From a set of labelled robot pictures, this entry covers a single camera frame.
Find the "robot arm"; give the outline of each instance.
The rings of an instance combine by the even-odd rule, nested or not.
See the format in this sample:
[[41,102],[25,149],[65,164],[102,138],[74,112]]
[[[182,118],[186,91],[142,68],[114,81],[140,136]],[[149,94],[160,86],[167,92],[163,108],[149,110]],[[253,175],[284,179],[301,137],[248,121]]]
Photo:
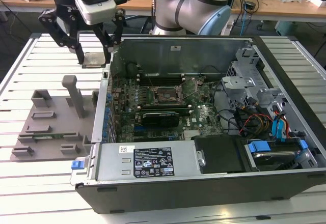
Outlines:
[[218,35],[229,20],[228,0],[156,0],[155,35]]
[[[67,46],[71,52],[76,53],[78,62],[83,68],[103,67],[110,63],[114,45],[121,41],[125,11],[117,9],[117,5],[128,0],[54,0],[55,10],[46,10],[39,21],[48,30],[58,46]],[[58,18],[67,27],[63,31],[58,24]],[[103,23],[112,20],[116,30],[112,36],[105,31]],[[94,31],[96,37],[103,45],[103,57],[86,55],[79,43],[80,31]]]

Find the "gray plastic block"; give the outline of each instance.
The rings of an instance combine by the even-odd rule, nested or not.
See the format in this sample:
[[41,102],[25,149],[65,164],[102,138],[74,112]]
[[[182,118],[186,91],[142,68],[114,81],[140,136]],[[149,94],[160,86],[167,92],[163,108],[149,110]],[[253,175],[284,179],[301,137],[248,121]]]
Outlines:
[[56,117],[56,113],[54,113],[53,111],[40,111],[33,113],[31,117],[33,120],[51,119]]
[[61,144],[60,151],[62,154],[78,154],[80,152],[77,144]]
[[91,152],[91,141],[88,140],[87,136],[85,135],[83,138],[83,147],[86,150],[86,152],[90,153]]
[[68,104],[68,106],[69,106],[69,107],[73,107],[73,103],[72,103],[71,97],[66,98],[66,100],[67,100],[67,104]]
[[63,139],[66,141],[80,141],[83,137],[79,132],[75,132],[72,135],[64,135]]
[[[84,110],[84,117],[79,118],[75,104],[69,106],[67,103],[69,96],[51,98],[46,93],[44,90],[35,93],[36,97],[44,99],[47,107],[34,104],[15,146],[16,149],[29,146],[31,151],[13,151],[11,161],[73,160],[89,154],[90,144],[87,141],[92,138],[96,112],[94,96],[81,96],[77,91],[77,97],[82,100],[79,104],[83,105]],[[71,143],[76,148],[63,148],[63,153],[61,145]]]
[[15,156],[31,156],[33,152],[34,151],[29,146],[14,148],[12,151]]
[[51,96],[47,90],[35,90],[32,95],[32,102],[35,107],[48,107],[47,100],[50,100]]
[[18,136],[18,141],[22,144],[36,143],[36,140],[32,136]]
[[92,102],[94,107],[96,107],[97,105],[98,93],[99,93],[98,90],[92,92]]
[[51,127],[46,125],[46,126],[43,126],[43,125],[37,125],[37,126],[27,126],[27,129],[25,130],[26,133],[28,132],[32,132],[32,133],[36,133],[36,132],[50,132],[51,131]]
[[77,78],[75,75],[65,75],[62,79],[62,86],[65,87],[70,95],[73,105],[79,118],[84,117],[83,97],[80,90],[76,88]]

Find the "blue tab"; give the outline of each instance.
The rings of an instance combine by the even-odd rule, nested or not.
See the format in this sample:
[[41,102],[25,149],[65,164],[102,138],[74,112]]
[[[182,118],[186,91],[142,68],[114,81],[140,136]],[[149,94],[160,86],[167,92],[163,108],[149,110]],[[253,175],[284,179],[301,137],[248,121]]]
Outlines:
[[253,143],[248,144],[248,146],[249,146],[250,152],[252,152],[252,153],[256,152],[256,148],[255,148],[255,145]]
[[273,125],[271,127],[271,133],[273,136],[276,136],[276,129],[277,129],[277,121],[273,121]]
[[301,147],[302,147],[302,150],[308,148],[308,145],[307,145],[307,143],[306,143],[305,140],[300,140],[300,145],[301,145]]
[[277,128],[277,132],[276,132],[276,138],[278,138],[278,139],[282,139],[283,138],[283,135],[282,135],[283,126],[284,126],[284,121],[280,121],[279,122],[279,126]]
[[71,164],[72,170],[82,170],[84,169],[84,161],[83,160],[74,160]]
[[267,141],[254,141],[249,144],[250,152],[269,152],[271,151]]

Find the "aluminum extrusion table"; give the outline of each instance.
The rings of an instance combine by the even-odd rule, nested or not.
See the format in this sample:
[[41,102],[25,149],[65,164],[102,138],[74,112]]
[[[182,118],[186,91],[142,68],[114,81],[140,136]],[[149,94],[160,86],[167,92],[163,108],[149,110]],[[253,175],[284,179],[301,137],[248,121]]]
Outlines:
[[[295,41],[282,37],[263,37],[263,40],[326,125],[326,81],[322,68]],[[83,34],[80,41],[84,51],[102,52],[95,35]],[[299,224],[326,220],[326,185],[284,201],[96,214],[69,183],[71,161],[9,161],[32,107],[30,97],[34,89],[48,89],[51,95],[67,95],[61,85],[66,74],[77,76],[77,87],[83,94],[99,88],[101,69],[82,69],[76,56],[67,48],[57,47],[48,34],[34,35],[0,85],[0,223]],[[257,216],[271,219],[257,220]]]

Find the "floor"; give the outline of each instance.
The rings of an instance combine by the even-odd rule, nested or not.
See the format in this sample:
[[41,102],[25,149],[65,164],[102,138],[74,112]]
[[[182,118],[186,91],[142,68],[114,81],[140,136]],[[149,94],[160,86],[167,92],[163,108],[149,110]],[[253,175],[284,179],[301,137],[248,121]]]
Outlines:
[[[0,23],[0,81],[4,78],[11,65],[21,52],[24,44],[30,36],[30,31],[33,33],[46,33],[47,31],[39,24],[39,13],[17,13],[18,18],[30,29],[30,31],[16,18],[12,13],[7,13],[8,21]],[[126,34],[139,34],[140,29],[145,21],[145,18],[131,20],[128,26],[124,28]],[[262,30],[257,30],[257,25],[260,21],[252,21],[248,26],[244,35],[259,35],[259,36],[276,36],[274,30],[276,22],[265,21]],[[303,46],[314,55],[326,38],[326,26],[322,23],[297,23],[298,27],[294,36],[303,44]],[[114,25],[109,23],[106,25],[108,32],[112,33]],[[144,34],[147,34],[151,29],[151,24],[147,26]],[[232,35],[239,35],[241,27],[235,27],[231,32]],[[326,66],[326,46],[319,52],[316,59],[321,65]]]

